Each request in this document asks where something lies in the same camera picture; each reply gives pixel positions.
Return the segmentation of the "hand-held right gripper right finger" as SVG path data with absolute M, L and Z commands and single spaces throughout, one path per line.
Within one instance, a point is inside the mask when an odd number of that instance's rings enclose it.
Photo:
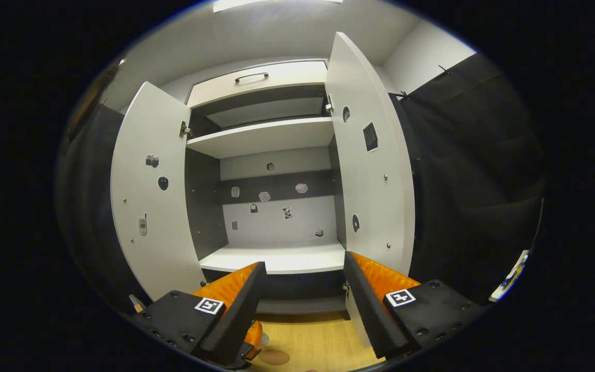
M 344 274 L 378 358 L 434 348 L 486 310 L 440 280 L 419 283 L 355 252 L 345 252 Z

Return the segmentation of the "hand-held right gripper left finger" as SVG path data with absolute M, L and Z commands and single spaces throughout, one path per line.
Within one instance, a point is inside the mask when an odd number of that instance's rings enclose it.
M 233 366 L 257 320 L 266 264 L 256 262 L 186 293 L 171 290 L 132 316 L 147 336 L 214 366 Z

